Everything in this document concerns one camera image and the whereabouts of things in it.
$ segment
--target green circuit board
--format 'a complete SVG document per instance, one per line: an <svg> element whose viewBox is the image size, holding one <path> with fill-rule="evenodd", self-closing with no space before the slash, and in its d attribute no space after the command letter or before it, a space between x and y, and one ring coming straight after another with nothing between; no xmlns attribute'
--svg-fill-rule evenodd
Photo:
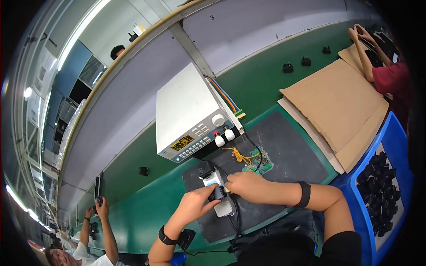
<svg viewBox="0 0 426 266"><path fill-rule="evenodd" d="M250 156L254 156L254 155L257 155L257 154L259 154L259 155L251 158L251 160L253 161L253 165L252 166L246 165L242 169L243 172L248 172L248 171L254 172L254 170L257 168L257 166L260 163L261 157L262 157L262 163L260 164L259 169L256 171L256 173L258 175L262 175L262 174L270 171L273 168L273 162L271 162L271 159L269 158L268 153L265 150L263 150L262 146L259 146L259 149L260 149L262 154L261 155L259 154L258 149L255 149L254 151L252 151L250 153Z"/></svg>

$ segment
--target black cable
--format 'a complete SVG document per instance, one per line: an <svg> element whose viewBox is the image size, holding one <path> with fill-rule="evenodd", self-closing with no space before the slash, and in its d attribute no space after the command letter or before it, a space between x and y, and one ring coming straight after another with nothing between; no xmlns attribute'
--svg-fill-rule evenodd
<svg viewBox="0 0 426 266"><path fill-rule="evenodd" d="M244 126L241 124L241 126L242 126L242 129L244 130L244 132L245 132L245 136L246 136L246 138L248 139L248 141L250 141L250 143L251 144L253 144L253 146L255 146L256 147L256 149L259 151L259 155L260 155L260 162L259 162L259 165L257 166L257 168L256 168L256 170L254 170L254 172L256 173L257 172L257 170L259 170L259 167L261 166L261 164L262 164L262 161L263 161L263 156L262 156L262 151L259 149L259 147L256 145L256 144L254 144L254 142L249 138L249 136L247 135L247 131L245 130L245 128L244 128Z"/></svg>
<svg viewBox="0 0 426 266"><path fill-rule="evenodd" d="M191 253L189 253L189 252L187 252L187 251L185 251L185 250L184 250L184 252L185 252L186 254L188 254L188 255L195 256L195 255L197 255L198 253L228 252L228 251L227 251L227 250L226 250L226 251L221 251L221 250L214 250L214 251L199 251L199 252L197 252L197 253L195 253L195 254L191 254Z"/></svg>
<svg viewBox="0 0 426 266"><path fill-rule="evenodd" d="M256 170L254 170L254 172L256 173L257 172L257 170L259 170L259 167L261 166L261 164L262 164L262 161L263 161L263 155L262 155L262 151L259 149L259 147L250 139L250 137L247 135L247 131L245 130L245 128L244 128L244 126L242 125L242 128L243 128L243 130L244 130L244 132L245 132L245 136L246 136L246 138L248 139L248 141L250 141L250 143L251 144L253 144L253 146L255 146L256 147L256 149L259 151L259 155L260 155L260 162L259 162L259 164L258 164L258 166L257 166L257 168L256 168ZM218 165L216 165L216 164L214 164L213 162L211 162L212 164L213 164L213 166L214 167L216 167L217 169L219 169L220 171L222 171L222 173L223 174L225 174L225 176L227 177L228 176L228 174L225 172L225 170L223 170L220 166L218 166ZM242 237L244 237L245 236L245 234L243 234L243 233L241 233L241 223L240 223L240 218L239 218L239 212L238 212L238 209L239 209L239 205L238 205L238 203L237 203L237 200L236 200L236 198L235 197L233 197L233 196L231 196L230 195L230 197L231 197L231 199L232 199L232 201L233 201L233 203L234 203L234 205L235 205L235 216L236 216L236 222L237 222L237 225L235 225L234 223L233 223L233 221L231 220L231 218L230 218L230 215L228 215L227 217L228 217L228 221L229 221L229 223L230 223L230 225L231 225L231 227L232 227L232 229L234 229L234 231L235 231L235 237L234 237L234 240L233 240L233 242L232 242L232 249L234 250L234 246L235 246L235 242L238 240L238 238L240 237L240 236L242 236ZM197 255L198 253L208 253L208 252L224 252L224 251L206 251L206 252L197 252L197 253L195 253L194 255L192 255L192 254L190 254L190 253L187 253L186 251L185 251L185 253L187 253L187 254L189 254L189 255L192 255L192 256L195 256L195 255Z"/></svg>

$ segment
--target dark hair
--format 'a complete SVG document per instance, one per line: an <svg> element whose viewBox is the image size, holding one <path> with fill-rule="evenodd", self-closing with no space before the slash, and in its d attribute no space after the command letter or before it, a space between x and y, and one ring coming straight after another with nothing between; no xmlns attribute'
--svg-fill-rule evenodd
<svg viewBox="0 0 426 266"><path fill-rule="evenodd" d="M51 245L50 247L47 247L47 248L44 250L44 254L46 255L47 262L50 264L50 266L56 266L56 265L53 263L53 256L52 256L52 254L50 254L50 251L51 251L52 249L54 249L54 248L52 248L52 245Z"/></svg>
<svg viewBox="0 0 426 266"><path fill-rule="evenodd" d="M123 49L126 49L126 48L125 48L124 46L122 46L122 45L118 45L118 46L114 47L114 48L111 50L111 58L112 58L112 60L117 59L117 53L118 53L119 51L123 50Z"/></svg>

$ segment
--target jeans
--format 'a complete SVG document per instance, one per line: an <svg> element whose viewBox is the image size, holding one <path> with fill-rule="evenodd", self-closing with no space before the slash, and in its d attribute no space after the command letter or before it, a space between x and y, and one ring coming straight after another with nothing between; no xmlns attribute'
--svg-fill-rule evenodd
<svg viewBox="0 0 426 266"><path fill-rule="evenodd" d="M244 237L240 237L234 245L235 258L238 260L238 256L247 249L251 243L262 237L290 232L306 235L315 242L312 210L296 209L277 221L251 232Z"/></svg>

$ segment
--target hand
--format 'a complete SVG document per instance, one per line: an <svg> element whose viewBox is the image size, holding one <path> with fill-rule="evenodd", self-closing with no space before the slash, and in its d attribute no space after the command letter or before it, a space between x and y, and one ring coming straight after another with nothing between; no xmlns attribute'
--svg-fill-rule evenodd
<svg viewBox="0 0 426 266"><path fill-rule="evenodd" d="M212 194L214 188L217 186L218 184L213 184L185 193L181 199L179 207L176 209L169 221L179 225L179 227L183 229L188 224L202 217L221 202L220 200L214 200L204 205L207 198L210 194Z"/></svg>
<svg viewBox="0 0 426 266"><path fill-rule="evenodd" d="M356 42L358 41L358 32L357 32L357 28L354 26L354 28L348 28L348 34L349 34L349 38L352 39L352 41Z"/></svg>
<svg viewBox="0 0 426 266"><path fill-rule="evenodd" d="M99 218L101 220L108 219L108 210L109 210L109 201L104 196L102 198L102 206L99 207L98 200L95 200L96 211L98 212Z"/></svg>
<svg viewBox="0 0 426 266"><path fill-rule="evenodd" d="M90 218L92 216L92 213L93 213L93 207L89 207L86 210L86 216L85 217Z"/></svg>
<svg viewBox="0 0 426 266"><path fill-rule="evenodd" d="M361 32L361 34L358 34L359 37L367 40L368 42L370 42L371 44L374 44L374 39L373 37L367 32L366 29L364 29L360 24L355 24L354 25L354 29L356 31L356 29L359 29L359 31Z"/></svg>
<svg viewBox="0 0 426 266"><path fill-rule="evenodd" d="M255 172L239 172L228 176L225 187L252 203L273 202L274 182L270 182Z"/></svg>

